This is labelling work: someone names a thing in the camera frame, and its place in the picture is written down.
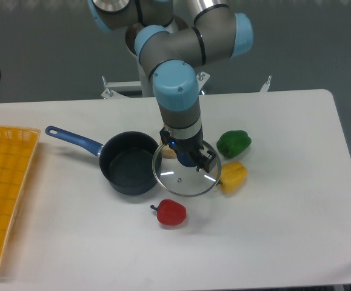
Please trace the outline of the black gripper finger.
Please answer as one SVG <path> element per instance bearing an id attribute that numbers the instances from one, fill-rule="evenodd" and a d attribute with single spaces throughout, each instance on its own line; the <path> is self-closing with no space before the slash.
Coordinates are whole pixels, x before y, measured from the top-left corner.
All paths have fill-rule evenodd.
<path id="1" fill-rule="evenodd" d="M 164 145 L 168 145 L 170 142 L 170 132 L 165 127 L 163 127 L 160 130 L 159 135 L 160 135 L 161 143 Z"/>
<path id="2" fill-rule="evenodd" d="M 190 154 L 193 162 L 196 164 L 196 171 L 201 170 L 206 173 L 210 173 L 215 167 L 215 153 L 212 150 L 206 151 L 204 154 L 202 151 L 198 150 Z"/>

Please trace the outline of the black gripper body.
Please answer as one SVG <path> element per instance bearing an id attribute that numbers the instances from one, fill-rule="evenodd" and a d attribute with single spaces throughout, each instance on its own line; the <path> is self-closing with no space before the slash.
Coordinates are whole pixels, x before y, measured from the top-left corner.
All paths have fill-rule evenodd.
<path id="1" fill-rule="evenodd" d="M 203 131 L 200 129 L 191 138 L 181 139 L 175 138 L 170 135 L 170 142 L 168 146 L 173 149 L 176 153 L 191 153 L 203 148 Z"/>

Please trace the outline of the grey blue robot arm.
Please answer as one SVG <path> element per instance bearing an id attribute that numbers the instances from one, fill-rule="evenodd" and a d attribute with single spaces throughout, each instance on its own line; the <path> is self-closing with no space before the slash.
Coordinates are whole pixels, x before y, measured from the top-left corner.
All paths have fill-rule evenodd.
<path id="1" fill-rule="evenodd" d="M 157 100 L 161 141 L 186 167 L 206 172 L 216 155 L 203 146 L 199 85 L 195 67 L 248 52 L 253 45 L 250 19 L 227 1 L 189 1 L 193 25 L 176 28 L 172 1 L 89 1 L 97 24 L 107 30 L 141 26 L 134 53 Z"/>

